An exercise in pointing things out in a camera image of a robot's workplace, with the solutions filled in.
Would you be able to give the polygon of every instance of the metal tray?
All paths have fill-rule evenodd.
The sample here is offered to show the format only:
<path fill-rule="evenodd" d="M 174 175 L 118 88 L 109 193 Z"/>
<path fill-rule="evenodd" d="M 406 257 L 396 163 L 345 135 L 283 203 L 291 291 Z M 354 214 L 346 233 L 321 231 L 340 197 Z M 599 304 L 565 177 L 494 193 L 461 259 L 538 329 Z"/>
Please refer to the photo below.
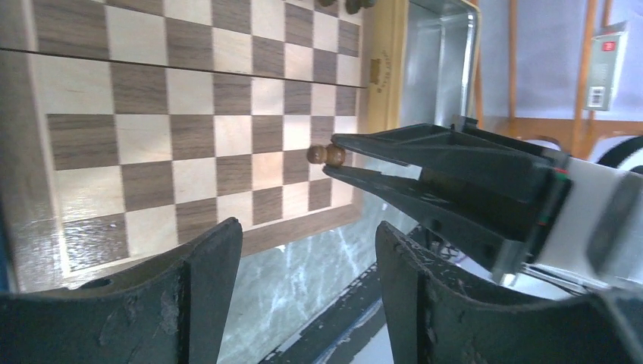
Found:
<path fill-rule="evenodd" d="M 478 21 L 478 9 L 462 0 L 410 2 L 400 126 L 446 126 L 468 114 Z"/>

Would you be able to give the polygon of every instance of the brown chess piece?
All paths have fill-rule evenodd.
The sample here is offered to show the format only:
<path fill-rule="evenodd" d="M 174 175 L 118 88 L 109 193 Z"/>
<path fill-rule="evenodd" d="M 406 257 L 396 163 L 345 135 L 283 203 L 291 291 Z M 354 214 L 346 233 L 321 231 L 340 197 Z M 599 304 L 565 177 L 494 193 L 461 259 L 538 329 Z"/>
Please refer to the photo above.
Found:
<path fill-rule="evenodd" d="M 327 146 L 314 145 L 308 148 L 306 158 L 309 163 L 314 165 L 331 165 L 333 167 L 341 166 L 346 161 L 346 151 L 334 144 Z"/>

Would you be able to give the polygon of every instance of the cable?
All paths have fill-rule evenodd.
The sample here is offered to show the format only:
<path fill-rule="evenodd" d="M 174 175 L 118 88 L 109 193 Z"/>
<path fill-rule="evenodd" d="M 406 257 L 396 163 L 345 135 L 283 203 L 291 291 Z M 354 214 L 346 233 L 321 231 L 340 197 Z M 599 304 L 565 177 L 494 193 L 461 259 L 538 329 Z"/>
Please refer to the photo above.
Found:
<path fill-rule="evenodd" d="M 542 282 L 545 282 L 545 283 L 549 283 L 549 284 L 551 284 L 552 286 L 554 286 L 554 287 L 556 287 L 556 288 L 559 288 L 559 289 L 561 289 L 561 290 L 565 291 L 565 293 L 571 294 L 571 295 L 572 295 L 572 296 L 574 296 L 574 297 L 582 296 L 583 294 L 587 294 L 587 293 L 589 293 L 589 292 L 585 292 L 585 293 L 577 292 L 577 291 L 575 291 L 575 290 L 572 290 L 571 288 L 567 288 L 567 287 L 563 286 L 562 284 L 554 283 L 554 282 L 551 282 L 551 281 L 546 281 L 546 280 L 542 279 L 541 277 L 538 277 L 537 275 L 529 274 L 529 273 L 528 273 L 528 272 L 526 272 L 526 271 L 521 271 L 521 272 L 520 272 L 520 274 L 528 275 L 529 277 L 536 278 L 536 279 L 538 279 L 539 281 L 542 281 Z"/>

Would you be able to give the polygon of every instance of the wall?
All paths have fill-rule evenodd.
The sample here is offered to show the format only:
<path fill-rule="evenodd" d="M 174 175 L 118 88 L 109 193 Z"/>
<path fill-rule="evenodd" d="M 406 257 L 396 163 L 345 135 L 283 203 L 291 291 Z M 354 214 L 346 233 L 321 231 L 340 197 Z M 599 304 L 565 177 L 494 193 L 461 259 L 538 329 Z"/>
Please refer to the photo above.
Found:
<path fill-rule="evenodd" d="M 509 116 L 509 1 L 480 0 L 480 72 L 485 129 Z"/>
<path fill-rule="evenodd" d="M 598 2 L 595 28 L 604 0 Z M 516 116 L 573 118 L 581 58 L 586 0 L 518 1 L 518 73 Z M 643 3 L 613 2 L 611 23 L 629 22 L 629 42 L 619 93 L 612 110 L 597 112 L 602 120 L 643 120 Z"/>

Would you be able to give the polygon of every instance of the black curved support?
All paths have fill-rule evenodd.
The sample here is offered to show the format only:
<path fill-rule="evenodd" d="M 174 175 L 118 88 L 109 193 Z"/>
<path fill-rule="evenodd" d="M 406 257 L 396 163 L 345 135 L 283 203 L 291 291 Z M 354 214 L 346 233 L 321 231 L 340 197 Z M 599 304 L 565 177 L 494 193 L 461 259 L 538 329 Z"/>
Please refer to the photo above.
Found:
<path fill-rule="evenodd" d="M 640 149 L 643 149 L 643 136 L 628 139 L 618 146 L 613 147 L 605 152 L 596 163 L 611 168 L 618 168 L 623 161 Z"/>
<path fill-rule="evenodd" d="M 216 362 L 242 239 L 230 218 L 79 289 L 0 295 L 0 362 Z"/>
<path fill-rule="evenodd" d="M 643 297 L 548 301 L 440 259 L 387 222 L 375 238 L 397 363 L 640 363 Z"/>

